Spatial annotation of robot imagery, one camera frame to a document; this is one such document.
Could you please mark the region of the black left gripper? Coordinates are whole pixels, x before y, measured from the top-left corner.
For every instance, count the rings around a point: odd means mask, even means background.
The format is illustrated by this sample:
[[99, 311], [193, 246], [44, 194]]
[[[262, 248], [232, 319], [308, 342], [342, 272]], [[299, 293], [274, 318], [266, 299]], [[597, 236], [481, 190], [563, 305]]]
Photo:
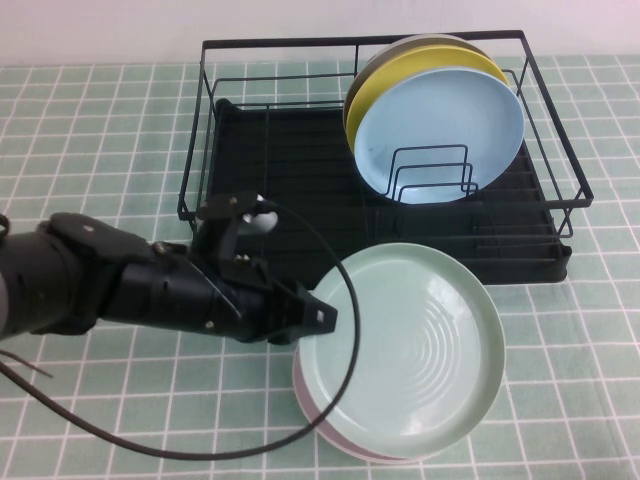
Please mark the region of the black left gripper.
[[261, 259], [178, 253], [128, 264], [102, 307], [104, 320], [276, 346], [333, 333], [337, 317], [302, 284], [276, 280]]

